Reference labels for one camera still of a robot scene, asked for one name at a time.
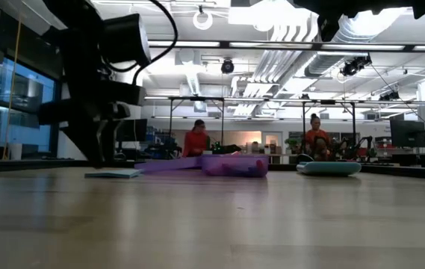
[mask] black cable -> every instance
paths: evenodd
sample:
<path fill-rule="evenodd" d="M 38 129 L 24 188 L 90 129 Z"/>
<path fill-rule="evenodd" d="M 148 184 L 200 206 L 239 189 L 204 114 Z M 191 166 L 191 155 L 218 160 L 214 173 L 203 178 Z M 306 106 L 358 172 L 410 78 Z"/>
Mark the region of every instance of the black cable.
<path fill-rule="evenodd" d="M 373 70 L 375 70 L 375 72 L 376 72 L 376 74 L 383 80 L 383 82 L 385 82 L 385 84 L 386 84 L 386 86 L 388 86 L 388 88 L 391 90 L 391 91 L 394 91 L 394 89 L 390 86 L 390 84 L 388 83 L 388 82 L 386 82 L 386 80 L 382 77 L 382 75 L 378 72 L 378 70 L 376 70 L 376 68 L 373 66 L 373 64 L 370 64 L 370 66 L 371 67 L 373 67 Z M 413 113 L 415 113 L 416 114 L 416 116 L 418 116 L 418 119 L 420 119 L 421 121 L 423 121 L 424 123 L 425 123 L 425 120 L 422 118 L 422 117 L 420 117 L 420 115 L 418 115 L 418 113 L 412 108 L 412 107 L 410 107 L 409 105 L 408 105 L 408 103 L 407 102 L 405 102 L 403 99 L 401 99 L 400 97 L 399 97 L 399 99 L 400 99 L 400 101 L 401 102 L 403 102 L 403 104 L 405 104 L 411 111 L 413 111 Z"/>
<path fill-rule="evenodd" d="M 162 12 L 164 12 L 164 15 L 166 15 L 166 17 L 169 19 L 171 26 L 173 27 L 174 30 L 174 40 L 173 42 L 170 44 L 170 46 L 165 49 L 162 53 L 160 53 L 158 56 L 156 56 L 155 58 L 153 58 L 151 60 L 151 62 L 143 67 L 140 67 L 136 73 L 134 74 L 134 78 L 132 80 L 132 84 L 136 85 L 137 82 L 137 77 L 139 76 L 139 73 L 141 71 L 143 71 L 146 67 L 148 67 L 150 64 L 153 64 L 154 62 L 156 62 L 157 60 L 161 59 L 163 56 L 165 56 L 167 53 L 169 53 L 171 50 L 174 49 L 174 46 L 176 46 L 177 43 L 177 39 L 179 38 L 179 33 L 177 31 L 177 26 L 176 26 L 176 22 L 174 22 L 174 18 L 170 15 L 169 11 L 161 4 L 159 3 L 157 0 L 150 0 L 153 4 L 155 4 L 157 7 L 159 7 L 160 10 L 162 10 Z"/>
<path fill-rule="evenodd" d="M 135 64 L 133 64 L 133 65 L 131 65 L 130 67 L 128 67 L 128 68 L 125 68 L 125 69 L 120 69 L 120 68 L 117 68 L 117 67 L 114 67 L 113 66 L 113 64 L 107 59 L 107 58 L 104 58 L 103 57 L 103 59 L 102 59 L 104 62 L 105 62 L 105 65 L 109 68 L 109 69 L 111 69 L 111 70 L 113 70 L 114 72 L 129 72 L 129 71 L 131 71 L 131 70 L 133 70 L 135 67 L 137 67 L 137 65 L 138 65 L 138 63 L 135 63 Z"/>

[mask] desk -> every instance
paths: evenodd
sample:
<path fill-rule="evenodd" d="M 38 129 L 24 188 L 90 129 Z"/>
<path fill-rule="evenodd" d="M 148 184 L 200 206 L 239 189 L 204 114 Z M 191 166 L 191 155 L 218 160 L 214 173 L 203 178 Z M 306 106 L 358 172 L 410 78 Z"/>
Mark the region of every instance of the desk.
<path fill-rule="evenodd" d="M 277 158 L 280 158 L 280 161 L 278 164 L 294 164 L 294 162 L 290 162 L 289 160 L 285 160 L 283 157 L 289 157 L 290 158 L 295 158 L 298 156 L 298 154 L 264 154 L 264 153 L 257 153 L 257 154 L 249 154 L 247 153 L 246 155 L 267 155 L 269 156 L 269 164 L 276 164 L 274 161 Z"/>
<path fill-rule="evenodd" d="M 412 165 L 421 165 L 425 167 L 425 153 L 424 154 L 393 154 L 391 162 L 400 164 L 400 166 L 408 167 Z"/>
<path fill-rule="evenodd" d="M 423 179 L 90 171 L 0 173 L 0 268 L 425 268 Z"/>

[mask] ponytail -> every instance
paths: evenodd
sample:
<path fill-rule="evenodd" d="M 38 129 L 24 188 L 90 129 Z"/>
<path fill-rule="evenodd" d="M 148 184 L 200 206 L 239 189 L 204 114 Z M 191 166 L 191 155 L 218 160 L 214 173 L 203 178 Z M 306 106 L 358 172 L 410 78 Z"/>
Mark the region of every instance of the ponytail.
<path fill-rule="evenodd" d="M 315 119 L 320 119 L 315 113 L 313 113 L 312 115 L 311 115 L 311 118 L 310 118 L 310 124 L 312 124 L 313 122 L 314 122 L 314 120 Z"/>
<path fill-rule="evenodd" d="M 196 129 L 197 126 L 201 126 L 204 125 L 204 121 L 203 120 L 196 120 L 196 122 L 194 123 L 194 127 L 192 128 L 192 131 L 194 131 Z"/>

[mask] red shirt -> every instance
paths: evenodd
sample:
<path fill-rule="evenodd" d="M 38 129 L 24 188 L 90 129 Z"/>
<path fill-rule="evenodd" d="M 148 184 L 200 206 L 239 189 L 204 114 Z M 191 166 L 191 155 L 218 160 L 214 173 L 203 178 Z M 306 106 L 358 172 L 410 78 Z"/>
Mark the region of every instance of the red shirt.
<path fill-rule="evenodd" d="M 310 146 L 313 146 L 315 144 L 315 138 L 316 137 L 322 137 L 325 139 L 327 146 L 330 145 L 330 139 L 329 136 L 326 134 L 323 130 L 310 130 L 305 134 L 305 142 L 309 144 Z"/>
<path fill-rule="evenodd" d="M 207 149 L 207 135 L 205 133 L 188 132 L 185 134 L 184 151 L 182 152 L 182 156 L 188 157 L 189 155 L 200 155 L 192 153 L 193 149 Z"/>

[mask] person sitting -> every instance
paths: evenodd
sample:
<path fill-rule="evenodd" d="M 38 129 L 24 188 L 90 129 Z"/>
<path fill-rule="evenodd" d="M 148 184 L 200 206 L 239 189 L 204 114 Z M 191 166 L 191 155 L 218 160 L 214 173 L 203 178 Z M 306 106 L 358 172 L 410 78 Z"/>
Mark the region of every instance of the person sitting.
<path fill-rule="evenodd" d="M 311 130 L 305 134 L 305 152 L 315 161 L 326 161 L 330 139 L 328 134 L 320 129 L 320 118 L 316 114 L 311 115 Z"/>
<path fill-rule="evenodd" d="M 201 156 L 207 149 L 207 134 L 203 120 L 196 120 L 191 132 L 185 135 L 183 157 Z"/>

